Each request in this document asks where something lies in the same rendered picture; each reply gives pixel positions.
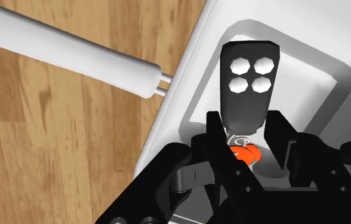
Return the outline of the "white cylindrical bar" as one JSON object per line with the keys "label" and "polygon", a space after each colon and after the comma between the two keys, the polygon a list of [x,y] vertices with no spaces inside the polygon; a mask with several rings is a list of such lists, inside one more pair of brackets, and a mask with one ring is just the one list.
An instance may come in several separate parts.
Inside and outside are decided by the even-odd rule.
{"label": "white cylindrical bar", "polygon": [[105,82],[142,98],[172,78],[149,61],[93,43],[0,6],[0,48]]}

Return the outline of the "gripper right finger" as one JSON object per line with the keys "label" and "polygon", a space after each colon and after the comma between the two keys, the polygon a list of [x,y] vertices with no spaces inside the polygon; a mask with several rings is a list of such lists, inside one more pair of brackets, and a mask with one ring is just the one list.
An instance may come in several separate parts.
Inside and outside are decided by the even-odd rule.
{"label": "gripper right finger", "polygon": [[264,139],[292,187],[315,183],[320,192],[351,193],[351,141],[336,149],[313,134],[297,132],[277,110],[268,111]]}

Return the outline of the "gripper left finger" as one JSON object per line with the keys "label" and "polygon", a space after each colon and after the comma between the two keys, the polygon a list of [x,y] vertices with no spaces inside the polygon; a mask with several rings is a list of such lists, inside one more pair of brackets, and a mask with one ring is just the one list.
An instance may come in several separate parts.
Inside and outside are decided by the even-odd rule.
{"label": "gripper left finger", "polygon": [[219,113],[209,111],[206,121],[206,132],[194,136],[190,146],[165,145],[95,224],[168,224],[200,186],[213,209],[207,224],[257,224],[254,194],[264,189],[233,155]]}

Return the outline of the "black four-button key fob remote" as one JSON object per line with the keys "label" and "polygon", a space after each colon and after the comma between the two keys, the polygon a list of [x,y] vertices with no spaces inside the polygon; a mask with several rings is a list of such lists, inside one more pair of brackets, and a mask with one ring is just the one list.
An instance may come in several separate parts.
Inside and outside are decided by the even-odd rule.
{"label": "black four-button key fob remote", "polygon": [[252,165],[261,159],[252,143],[236,143],[254,135],[265,122],[280,46],[271,41],[230,41],[220,53],[220,114],[230,135],[228,145],[238,160]]}

